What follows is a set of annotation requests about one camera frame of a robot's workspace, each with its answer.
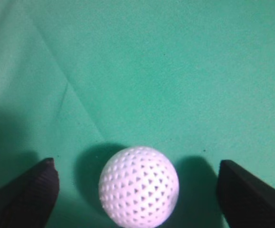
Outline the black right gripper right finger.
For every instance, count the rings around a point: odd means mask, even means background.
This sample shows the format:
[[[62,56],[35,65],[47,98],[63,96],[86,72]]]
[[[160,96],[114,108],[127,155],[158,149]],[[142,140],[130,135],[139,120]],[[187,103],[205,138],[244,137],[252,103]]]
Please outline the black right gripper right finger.
[[[275,228],[275,189],[232,160],[222,160],[216,186],[231,228]]]

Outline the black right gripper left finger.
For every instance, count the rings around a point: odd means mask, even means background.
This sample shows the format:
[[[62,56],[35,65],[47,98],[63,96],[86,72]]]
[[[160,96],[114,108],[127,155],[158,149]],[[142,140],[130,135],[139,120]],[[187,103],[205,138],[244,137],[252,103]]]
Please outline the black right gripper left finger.
[[[44,228],[59,195],[53,158],[45,158],[0,188],[0,228]]]

